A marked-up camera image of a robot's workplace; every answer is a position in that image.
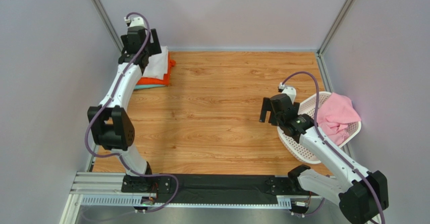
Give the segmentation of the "white t shirt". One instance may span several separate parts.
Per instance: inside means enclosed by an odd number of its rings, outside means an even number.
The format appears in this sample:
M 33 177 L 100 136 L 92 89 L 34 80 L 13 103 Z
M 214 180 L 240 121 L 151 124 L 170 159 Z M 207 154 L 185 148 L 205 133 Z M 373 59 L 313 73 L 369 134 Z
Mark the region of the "white t shirt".
M 145 68 L 142 77 L 162 80 L 168 72 L 168 47 L 161 46 L 162 52 L 149 57 L 149 63 Z

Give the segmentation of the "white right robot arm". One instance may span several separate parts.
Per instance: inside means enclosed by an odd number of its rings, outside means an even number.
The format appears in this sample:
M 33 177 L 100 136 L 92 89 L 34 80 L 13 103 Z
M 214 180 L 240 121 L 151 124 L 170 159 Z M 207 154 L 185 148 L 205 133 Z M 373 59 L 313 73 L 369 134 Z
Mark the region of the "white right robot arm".
M 296 89 L 279 86 L 279 93 L 262 100 L 260 122 L 277 128 L 282 144 L 302 162 L 289 171 L 293 184 L 337 204 L 350 223 L 372 222 L 389 207 L 388 181 L 346 154 L 319 122 L 320 113 L 336 98 L 321 91 L 297 102 Z

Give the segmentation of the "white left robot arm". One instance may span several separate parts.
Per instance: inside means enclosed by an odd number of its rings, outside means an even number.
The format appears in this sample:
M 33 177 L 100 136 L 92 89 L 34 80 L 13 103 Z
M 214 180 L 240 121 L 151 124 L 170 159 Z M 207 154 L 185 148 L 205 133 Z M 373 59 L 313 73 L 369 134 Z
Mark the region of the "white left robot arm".
M 96 158 L 116 157 L 128 176 L 151 177 L 149 163 L 133 144 L 135 128 L 127 114 L 131 95 L 143 76 L 149 58 L 161 53 L 157 32 L 140 13 L 131 12 L 124 18 L 127 33 L 121 36 L 123 49 L 118 59 L 115 79 L 97 106 L 88 109 L 89 125 L 84 144 Z

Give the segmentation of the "folded orange t shirt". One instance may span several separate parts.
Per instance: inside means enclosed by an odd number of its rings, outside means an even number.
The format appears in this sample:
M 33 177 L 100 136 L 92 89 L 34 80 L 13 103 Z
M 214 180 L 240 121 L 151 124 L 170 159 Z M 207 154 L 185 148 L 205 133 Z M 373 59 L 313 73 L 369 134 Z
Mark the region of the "folded orange t shirt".
M 162 85 L 162 86 L 169 86 L 170 84 L 170 78 L 171 78 L 171 70 L 176 65 L 176 61 L 169 58 L 168 63 L 168 71 L 166 74 L 164 74 L 162 79 L 156 79 L 156 78 L 147 78 L 143 77 L 138 82 L 137 85 Z

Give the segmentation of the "white perforated plastic basket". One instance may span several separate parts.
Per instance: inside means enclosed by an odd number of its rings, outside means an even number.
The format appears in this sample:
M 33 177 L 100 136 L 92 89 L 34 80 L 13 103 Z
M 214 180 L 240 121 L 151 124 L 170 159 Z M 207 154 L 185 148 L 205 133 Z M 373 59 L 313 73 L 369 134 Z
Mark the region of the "white perforated plastic basket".
M 314 110 L 316 104 L 316 93 L 300 103 L 299 114 L 307 114 L 314 117 Z M 349 134 L 342 144 L 339 145 L 343 148 L 349 143 L 361 130 L 361 121 L 348 124 L 346 132 Z M 292 137 L 287 136 L 280 127 L 277 127 L 278 137 L 287 150 L 300 162 L 308 164 L 320 164 L 321 161 L 307 148 L 296 142 Z

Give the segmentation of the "folded teal t shirt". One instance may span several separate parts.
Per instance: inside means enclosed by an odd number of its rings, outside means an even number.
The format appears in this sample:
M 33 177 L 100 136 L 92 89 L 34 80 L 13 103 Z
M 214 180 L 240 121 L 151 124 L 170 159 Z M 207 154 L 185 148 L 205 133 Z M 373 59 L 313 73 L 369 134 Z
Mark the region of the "folded teal t shirt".
M 160 87 L 165 87 L 165 85 L 162 85 L 162 84 L 136 85 L 134 87 L 134 90 L 160 88 Z

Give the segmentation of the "pink t shirt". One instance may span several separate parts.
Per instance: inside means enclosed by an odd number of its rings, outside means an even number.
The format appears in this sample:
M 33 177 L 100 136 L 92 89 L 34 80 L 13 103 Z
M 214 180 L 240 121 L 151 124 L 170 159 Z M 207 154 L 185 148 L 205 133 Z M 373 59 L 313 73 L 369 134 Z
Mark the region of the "pink t shirt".
M 361 121 L 361 117 L 350 98 L 332 93 L 318 109 L 316 121 L 322 131 L 340 146 L 350 136 L 348 126 Z

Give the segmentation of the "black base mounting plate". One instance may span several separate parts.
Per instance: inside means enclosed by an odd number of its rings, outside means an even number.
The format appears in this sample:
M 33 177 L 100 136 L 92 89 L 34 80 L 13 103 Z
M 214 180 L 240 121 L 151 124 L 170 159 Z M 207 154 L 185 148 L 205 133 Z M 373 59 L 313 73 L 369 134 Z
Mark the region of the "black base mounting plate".
M 198 175 L 172 177 L 123 177 L 123 193 L 151 195 L 158 203 L 177 204 L 276 204 L 278 196 L 303 196 L 288 177 L 273 175 Z

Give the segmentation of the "left aluminium corner post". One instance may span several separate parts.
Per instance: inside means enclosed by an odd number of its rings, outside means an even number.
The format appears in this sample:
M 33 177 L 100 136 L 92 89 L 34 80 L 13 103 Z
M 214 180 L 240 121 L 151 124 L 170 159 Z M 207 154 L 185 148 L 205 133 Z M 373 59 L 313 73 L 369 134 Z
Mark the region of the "left aluminium corner post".
M 97 13 L 99 14 L 102 23 L 104 24 L 105 28 L 107 29 L 107 32 L 109 34 L 109 36 L 111 37 L 111 39 L 113 40 L 116 48 L 118 49 L 119 52 L 122 51 L 123 48 L 123 44 L 121 42 L 120 36 L 118 35 L 118 33 L 116 32 L 114 25 L 105 9 L 105 7 L 103 6 L 103 3 L 101 0 L 91 0 L 95 9 L 97 10 Z

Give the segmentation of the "aluminium corner post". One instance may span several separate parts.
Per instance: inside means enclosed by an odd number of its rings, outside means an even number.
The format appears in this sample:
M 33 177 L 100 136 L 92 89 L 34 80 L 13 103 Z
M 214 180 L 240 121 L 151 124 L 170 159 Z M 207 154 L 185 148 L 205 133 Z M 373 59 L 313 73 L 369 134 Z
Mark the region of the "aluminium corner post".
M 348 12 L 350 11 L 351 6 L 355 0 L 345 0 L 341 9 L 339 10 L 336 18 L 334 19 L 330 29 L 328 30 L 323 42 L 321 43 L 321 46 L 319 47 L 317 54 L 319 57 L 322 57 L 326 50 L 328 49 L 331 41 L 333 40 L 338 28 L 344 21 L 345 17 L 347 16 Z
M 116 32 L 114 25 L 105 9 L 105 7 L 103 6 L 103 3 L 101 0 L 91 0 L 95 9 L 97 10 L 97 13 L 99 14 L 102 23 L 104 24 L 105 28 L 107 29 L 107 32 L 109 34 L 109 36 L 111 37 L 111 39 L 113 40 L 116 48 L 118 49 L 119 52 L 122 51 L 123 48 L 123 44 L 121 42 L 120 36 L 118 35 L 118 33 Z

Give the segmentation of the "right aluminium corner post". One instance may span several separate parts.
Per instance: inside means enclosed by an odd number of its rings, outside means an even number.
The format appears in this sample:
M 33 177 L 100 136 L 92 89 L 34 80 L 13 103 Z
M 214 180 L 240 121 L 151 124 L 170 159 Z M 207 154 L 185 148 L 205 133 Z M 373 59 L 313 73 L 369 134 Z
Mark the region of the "right aluminium corner post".
M 339 10 L 336 18 L 334 19 L 330 29 L 328 30 L 323 42 L 321 43 L 321 46 L 319 47 L 317 54 L 319 57 L 322 57 L 326 50 L 328 49 L 331 41 L 333 40 L 338 28 L 344 21 L 345 17 L 347 16 L 348 12 L 350 11 L 351 6 L 355 0 L 345 0 L 341 9 Z

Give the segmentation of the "aluminium front frame rail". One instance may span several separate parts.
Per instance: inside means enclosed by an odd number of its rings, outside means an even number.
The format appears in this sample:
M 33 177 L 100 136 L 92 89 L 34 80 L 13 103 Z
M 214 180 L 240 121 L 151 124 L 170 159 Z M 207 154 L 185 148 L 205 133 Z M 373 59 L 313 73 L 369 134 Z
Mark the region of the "aluminium front frame rail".
M 263 208 L 290 209 L 301 205 L 306 199 L 321 199 L 322 197 L 310 192 L 308 198 L 303 196 L 278 196 L 276 204 L 177 204 L 171 201 L 158 203 L 151 195 L 144 193 L 123 193 L 121 191 L 122 173 L 78 173 L 73 181 L 71 193 L 83 195 L 83 204 L 99 206 L 132 206 L 139 209 L 154 209 L 157 207 L 182 208 Z

